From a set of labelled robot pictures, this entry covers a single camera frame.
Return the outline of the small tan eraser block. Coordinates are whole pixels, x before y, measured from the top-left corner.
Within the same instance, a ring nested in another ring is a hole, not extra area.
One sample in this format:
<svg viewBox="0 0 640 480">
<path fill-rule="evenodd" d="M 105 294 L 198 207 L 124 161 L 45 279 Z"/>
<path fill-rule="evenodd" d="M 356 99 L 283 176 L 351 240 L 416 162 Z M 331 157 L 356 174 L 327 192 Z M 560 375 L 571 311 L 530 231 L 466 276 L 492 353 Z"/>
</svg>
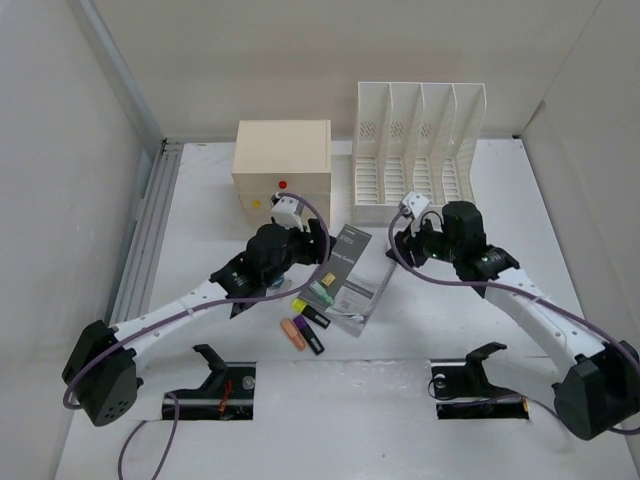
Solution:
<svg viewBox="0 0 640 480">
<path fill-rule="evenodd" d="M 335 279 L 335 276 L 331 273 L 328 273 L 322 280 L 325 285 L 330 285 Z"/>
</svg>

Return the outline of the grey setup guide booklet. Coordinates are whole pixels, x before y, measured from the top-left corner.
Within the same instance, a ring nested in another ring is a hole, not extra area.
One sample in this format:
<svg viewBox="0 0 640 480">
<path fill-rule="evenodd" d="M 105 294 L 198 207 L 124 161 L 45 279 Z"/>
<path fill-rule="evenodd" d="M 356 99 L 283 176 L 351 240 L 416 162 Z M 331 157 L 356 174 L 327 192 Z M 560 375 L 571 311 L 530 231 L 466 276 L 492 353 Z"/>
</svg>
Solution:
<svg viewBox="0 0 640 480">
<path fill-rule="evenodd" d="M 334 298 L 334 304 L 326 305 L 309 287 L 299 299 L 350 335 L 360 336 L 396 269 L 396 263 L 385 256 L 387 250 L 388 241 L 382 235 L 371 229 L 344 225 L 329 260 L 315 280 Z M 325 285 L 322 280 L 328 273 L 335 279 Z"/>
</svg>

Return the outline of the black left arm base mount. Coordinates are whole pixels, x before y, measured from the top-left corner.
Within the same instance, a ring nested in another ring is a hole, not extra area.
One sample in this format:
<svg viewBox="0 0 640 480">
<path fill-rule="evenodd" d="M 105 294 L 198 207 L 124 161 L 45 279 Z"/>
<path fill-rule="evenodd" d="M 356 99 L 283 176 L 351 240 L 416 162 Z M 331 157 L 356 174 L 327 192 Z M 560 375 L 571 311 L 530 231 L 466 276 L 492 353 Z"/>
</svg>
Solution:
<svg viewBox="0 0 640 480">
<path fill-rule="evenodd" d="M 194 388 L 166 393 L 161 418 L 184 421 L 250 421 L 254 416 L 257 365 L 255 362 L 226 362 L 209 345 L 193 350 L 205 360 L 209 373 Z"/>
</svg>

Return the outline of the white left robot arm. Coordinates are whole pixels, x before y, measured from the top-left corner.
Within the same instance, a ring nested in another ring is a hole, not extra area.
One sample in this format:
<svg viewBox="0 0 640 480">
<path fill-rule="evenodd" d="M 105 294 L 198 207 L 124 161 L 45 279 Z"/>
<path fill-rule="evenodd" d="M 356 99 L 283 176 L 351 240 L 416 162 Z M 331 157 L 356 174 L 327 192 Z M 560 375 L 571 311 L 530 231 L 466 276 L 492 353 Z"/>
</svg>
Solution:
<svg viewBox="0 0 640 480">
<path fill-rule="evenodd" d="M 114 326 L 102 320 L 80 333 L 62 370 L 62 402 L 82 410 L 96 427 L 119 419 L 135 403 L 144 385 L 143 369 L 173 343 L 201 328 L 206 315 L 226 307 L 236 317 L 272 300 L 268 289 L 294 265 L 319 268 L 336 240 L 324 223 L 302 228 L 277 223 L 261 226 L 245 249 L 182 297 Z"/>
</svg>

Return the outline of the purple capped black highlighter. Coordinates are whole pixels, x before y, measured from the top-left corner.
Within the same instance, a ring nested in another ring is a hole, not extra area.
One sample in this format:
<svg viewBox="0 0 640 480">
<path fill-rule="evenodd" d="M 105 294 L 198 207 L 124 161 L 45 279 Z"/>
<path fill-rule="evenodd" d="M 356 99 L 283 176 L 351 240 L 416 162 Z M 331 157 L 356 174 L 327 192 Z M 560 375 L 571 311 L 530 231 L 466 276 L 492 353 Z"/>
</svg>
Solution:
<svg viewBox="0 0 640 480">
<path fill-rule="evenodd" d="M 293 323 L 315 355 L 320 355 L 325 351 L 319 338 L 302 315 L 296 316 Z"/>
</svg>

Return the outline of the aluminium frame rail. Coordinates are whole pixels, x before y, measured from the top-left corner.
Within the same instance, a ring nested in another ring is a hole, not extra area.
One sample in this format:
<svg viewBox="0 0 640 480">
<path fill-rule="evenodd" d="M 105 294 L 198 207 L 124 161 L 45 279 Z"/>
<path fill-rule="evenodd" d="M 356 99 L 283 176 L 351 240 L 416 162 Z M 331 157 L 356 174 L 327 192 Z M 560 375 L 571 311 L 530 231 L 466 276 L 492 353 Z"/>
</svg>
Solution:
<svg viewBox="0 0 640 480">
<path fill-rule="evenodd" d="M 182 146 L 169 144 L 161 133 L 141 88 L 95 3 L 70 1 L 68 5 L 142 143 L 131 219 L 124 235 L 106 312 L 106 321 L 113 324 L 135 318 L 149 308 Z"/>
</svg>

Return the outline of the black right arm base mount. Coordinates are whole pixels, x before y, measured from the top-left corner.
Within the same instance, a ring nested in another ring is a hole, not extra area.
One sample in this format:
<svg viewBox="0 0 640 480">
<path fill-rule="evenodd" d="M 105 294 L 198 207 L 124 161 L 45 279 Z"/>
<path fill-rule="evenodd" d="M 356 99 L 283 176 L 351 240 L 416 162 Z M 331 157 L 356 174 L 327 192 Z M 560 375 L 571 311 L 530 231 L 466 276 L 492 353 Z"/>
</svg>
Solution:
<svg viewBox="0 0 640 480">
<path fill-rule="evenodd" d="M 524 397 L 490 383 L 483 362 L 507 346 L 490 342 L 464 358 L 430 361 L 429 395 L 436 401 L 438 420 L 528 420 Z"/>
</svg>

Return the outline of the white plastic file organizer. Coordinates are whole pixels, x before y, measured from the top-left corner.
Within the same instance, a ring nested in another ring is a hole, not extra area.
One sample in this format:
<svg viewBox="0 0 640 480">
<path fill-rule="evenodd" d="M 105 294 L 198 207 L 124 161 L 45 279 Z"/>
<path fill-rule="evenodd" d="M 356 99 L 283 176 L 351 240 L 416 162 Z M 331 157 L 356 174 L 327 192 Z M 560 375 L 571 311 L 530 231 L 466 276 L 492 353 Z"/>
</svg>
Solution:
<svg viewBox="0 0 640 480">
<path fill-rule="evenodd" d="M 411 191 L 435 208 L 474 199 L 482 83 L 361 82 L 352 148 L 355 223 L 385 226 Z"/>
</svg>

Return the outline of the orange highlighter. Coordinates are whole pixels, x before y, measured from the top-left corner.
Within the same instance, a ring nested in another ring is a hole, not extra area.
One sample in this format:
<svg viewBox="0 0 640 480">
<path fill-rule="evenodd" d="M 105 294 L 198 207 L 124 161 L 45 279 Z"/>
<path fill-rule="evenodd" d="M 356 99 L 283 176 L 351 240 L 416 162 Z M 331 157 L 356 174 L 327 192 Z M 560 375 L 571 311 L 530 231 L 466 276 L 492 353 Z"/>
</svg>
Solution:
<svg viewBox="0 0 640 480">
<path fill-rule="evenodd" d="M 304 351 L 306 349 L 306 341 L 295 326 L 292 319 L 282 319 L 280 322 L 280 326 L 287 338 L 291 341 L 291 343 L 298 351 Z"/>
</svg>

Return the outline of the blue ink bottle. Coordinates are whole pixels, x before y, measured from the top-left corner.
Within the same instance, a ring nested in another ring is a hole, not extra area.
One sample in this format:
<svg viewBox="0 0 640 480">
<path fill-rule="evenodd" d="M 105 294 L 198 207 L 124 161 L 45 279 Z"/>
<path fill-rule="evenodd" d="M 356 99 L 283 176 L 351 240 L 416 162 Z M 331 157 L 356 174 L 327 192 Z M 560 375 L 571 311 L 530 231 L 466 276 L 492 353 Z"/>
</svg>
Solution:
<svg viewBox="0 0 640 480">
<path fill-rule="evenodd" d="M 267 289 L 269 295 L 274 295 L 280 292 L 288 291 L 292 286 L 292 281 L 286 274 L 280 275 Z"/>
</svg>

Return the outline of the cream wooden drawer cabinet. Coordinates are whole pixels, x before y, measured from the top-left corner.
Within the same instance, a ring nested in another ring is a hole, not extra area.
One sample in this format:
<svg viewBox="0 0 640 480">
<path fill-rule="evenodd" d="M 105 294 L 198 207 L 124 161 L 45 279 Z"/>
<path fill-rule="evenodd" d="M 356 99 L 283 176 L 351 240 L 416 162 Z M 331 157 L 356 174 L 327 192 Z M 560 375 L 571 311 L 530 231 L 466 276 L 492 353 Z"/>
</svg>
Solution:
<svg viewBox="0 0 640 480">
<path fill-rule="evenodd" d="M 238 125 L 232 177 L 247 223 L 270 221 L 271 196 L 304 197 L 331 218 L 331 122 L 243 120 Z"/>
</svg>

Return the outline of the yellow capped black highlighter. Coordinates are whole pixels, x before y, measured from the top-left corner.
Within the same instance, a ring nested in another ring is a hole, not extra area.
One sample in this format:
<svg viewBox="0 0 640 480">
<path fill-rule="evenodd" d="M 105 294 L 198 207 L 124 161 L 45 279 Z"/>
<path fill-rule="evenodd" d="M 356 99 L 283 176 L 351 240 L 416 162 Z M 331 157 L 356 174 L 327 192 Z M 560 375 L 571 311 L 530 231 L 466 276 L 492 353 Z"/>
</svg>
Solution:
<svg viewBox="0 0 640 480">
<path fill-rule="evenodd" d="M 322 329 L 327 329 L 331 325 L 331 321 L 326 316 L 301 299 L 296 298 L 293 300 L 291 307 L 296 313 L 302 315 Z"/>
</svg>

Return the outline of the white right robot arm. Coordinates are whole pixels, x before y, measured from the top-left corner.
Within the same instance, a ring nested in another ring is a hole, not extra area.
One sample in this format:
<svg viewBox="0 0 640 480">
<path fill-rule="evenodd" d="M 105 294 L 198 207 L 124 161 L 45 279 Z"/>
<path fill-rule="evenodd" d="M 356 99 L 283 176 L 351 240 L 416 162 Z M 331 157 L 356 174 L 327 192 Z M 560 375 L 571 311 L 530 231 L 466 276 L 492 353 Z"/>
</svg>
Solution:
<svg viewBox="0 0 640 480">
<path fill-rule="evenodd" d="M 553 363 L 544 406 L 574 436 L 638 435 L 621 426 L 639 412 L 637 350 L 551 302 L 511 254 L 487 242 L 473 203 L 446 204 L 438 229 L 433 212 L 425 196 L 406 195 L 388 227 L 388 257 L 430 284 L 471 288 L 509 316 Z"/>
</svg>

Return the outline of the green transparent highlighter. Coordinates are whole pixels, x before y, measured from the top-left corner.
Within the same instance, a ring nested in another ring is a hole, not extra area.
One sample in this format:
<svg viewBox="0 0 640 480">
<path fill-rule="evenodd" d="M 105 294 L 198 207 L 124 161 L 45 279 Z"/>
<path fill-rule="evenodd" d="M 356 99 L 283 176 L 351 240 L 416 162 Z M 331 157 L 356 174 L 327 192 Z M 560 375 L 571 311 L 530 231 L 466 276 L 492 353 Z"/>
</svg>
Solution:
<svg viewBox="0 0 640 480">
<path fill-rule="evenodd" d="M 328 293 L 326 288 L 319 282 L 314 281 L 309 289 L 311 292 L 322 302 L 324 302 L 328 306 L 332 306 L 334 304 L 334 298 Z"/>
</svg>

